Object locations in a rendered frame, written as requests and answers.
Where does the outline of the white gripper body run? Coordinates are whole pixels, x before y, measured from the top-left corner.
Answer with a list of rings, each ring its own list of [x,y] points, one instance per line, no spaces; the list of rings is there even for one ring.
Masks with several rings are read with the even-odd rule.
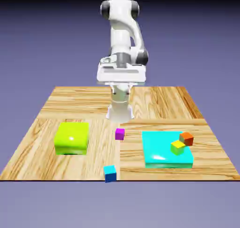
[[[99,63],[97,69],[99,83],[133,83],[143,84],[146,81],[146,67],[144,65],[131,65],[118,68],[116,63]]]

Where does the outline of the small magenta cube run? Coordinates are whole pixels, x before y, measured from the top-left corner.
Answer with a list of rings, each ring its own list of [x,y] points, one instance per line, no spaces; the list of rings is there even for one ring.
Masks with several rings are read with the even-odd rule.
[[[115,131],[115,139],[116,140],[124,140],[125,137],[125,129],[117,128]]]

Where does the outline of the small yellow cube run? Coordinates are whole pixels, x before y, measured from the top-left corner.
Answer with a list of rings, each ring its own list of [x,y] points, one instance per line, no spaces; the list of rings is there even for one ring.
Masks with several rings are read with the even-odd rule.
[[[181,155],[185,150],[186,145],[180,140],[171,143],[171,152],[175,155]]]

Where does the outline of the small orange cube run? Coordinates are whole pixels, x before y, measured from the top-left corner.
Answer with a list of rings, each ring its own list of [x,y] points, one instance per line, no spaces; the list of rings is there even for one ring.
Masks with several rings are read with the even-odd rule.
[[[192,146],[194,137],[189,132],[180,133],[179,140],[185,144],[185,146]]]

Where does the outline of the small blue cube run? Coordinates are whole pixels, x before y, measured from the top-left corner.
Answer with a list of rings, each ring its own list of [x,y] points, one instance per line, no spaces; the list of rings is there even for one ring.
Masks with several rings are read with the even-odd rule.
[[[105,182],[117,181],[117,172],[114,165],[104,166]]]

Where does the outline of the large lime green box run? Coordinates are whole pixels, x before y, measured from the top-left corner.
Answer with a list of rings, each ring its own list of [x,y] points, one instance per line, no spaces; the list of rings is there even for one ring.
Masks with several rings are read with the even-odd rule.
[[[62,122],[54,137],[57,155],[86,155],[89,143],[87,122]]]

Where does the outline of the large cyan box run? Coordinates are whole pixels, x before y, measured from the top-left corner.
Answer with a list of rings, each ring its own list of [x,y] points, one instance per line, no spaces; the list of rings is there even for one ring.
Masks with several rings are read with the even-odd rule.
[[[143,131],[142,147],[146,168],[192,168],[194,157],[188,146],[180,154],[171,144],[179,140],[181,131]]]

